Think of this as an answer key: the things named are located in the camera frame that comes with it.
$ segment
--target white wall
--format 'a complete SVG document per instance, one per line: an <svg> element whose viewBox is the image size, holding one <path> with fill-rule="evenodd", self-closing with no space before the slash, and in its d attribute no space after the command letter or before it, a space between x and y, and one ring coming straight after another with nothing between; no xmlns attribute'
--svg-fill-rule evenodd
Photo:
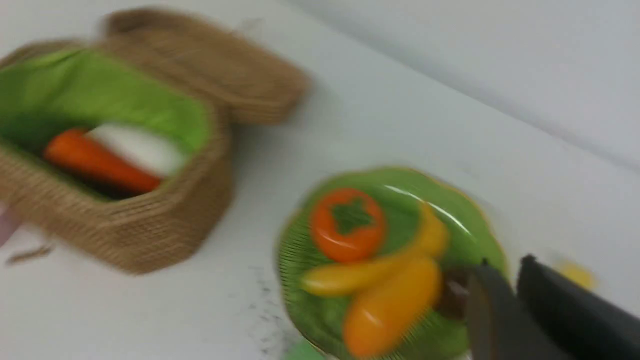
<svg viewBox="0 0 640 360"><path fill-rule="evenodd" d="M640 171L640 2L289 0L432 78Z"/></svg>

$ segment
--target green plate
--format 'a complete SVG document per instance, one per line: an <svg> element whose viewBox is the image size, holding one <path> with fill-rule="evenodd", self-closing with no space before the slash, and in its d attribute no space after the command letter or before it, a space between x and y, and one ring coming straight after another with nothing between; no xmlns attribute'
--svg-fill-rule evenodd
<svg viewBox="0 0 640 360"><path fill-rule="evenodd" d="M323 352L340 360L353 357L342 342L342 321L350 297L322 298L300 288L302 275L332 262L314 246L308 218L314 204L336 188L357 188L385 210L387 237L380 254L396 251L412 240L419 221L417 199L429 202L451 234L443 269L480 264L487 259L506 275L506 259L482 211L460 191L408 168L379 168L343 174L318 186L284 229L278 248L278 270L286 310L302 335ZM434 311L425 314L392 353L379 359L449 360L468 348L464 323Z"/></svg>

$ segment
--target green fabric lining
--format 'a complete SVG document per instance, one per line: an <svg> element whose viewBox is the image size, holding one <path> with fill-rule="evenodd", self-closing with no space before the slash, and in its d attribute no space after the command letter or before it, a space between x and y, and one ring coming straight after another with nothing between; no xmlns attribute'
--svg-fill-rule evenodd
<svg viewBox="0 0 640 360"><path fill-rule="evenodd" d="M203 104L94 50L0 70L0 146L8 151L46 166L38 157L54 136L107 122L142 127L185 154L201 149L211 132Z"/></svg>

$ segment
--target persimmon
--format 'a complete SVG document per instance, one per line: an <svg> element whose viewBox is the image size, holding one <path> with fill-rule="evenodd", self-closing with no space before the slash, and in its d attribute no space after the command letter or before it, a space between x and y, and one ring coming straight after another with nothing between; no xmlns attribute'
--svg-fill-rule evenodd
<svg viewBox="0 0 640 360"><path fill-rule="evenodd" d="M334 190L314 208L311 233L316 247L341 263L373 256L385 237L387 223L376 201L352 188Z"/></svg>

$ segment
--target carrot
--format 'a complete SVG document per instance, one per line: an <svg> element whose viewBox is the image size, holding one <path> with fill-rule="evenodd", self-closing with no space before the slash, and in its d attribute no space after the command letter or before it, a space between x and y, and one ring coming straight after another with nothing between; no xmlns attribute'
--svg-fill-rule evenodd
<svg viewBox="0 0 640 360"><path fill-rule="evenodd" d="M138 194L160 185L160 178L132 166L105 146L85 137L85 133L76 128L54 137L45 148L44 158L71 172Z"/></svg>

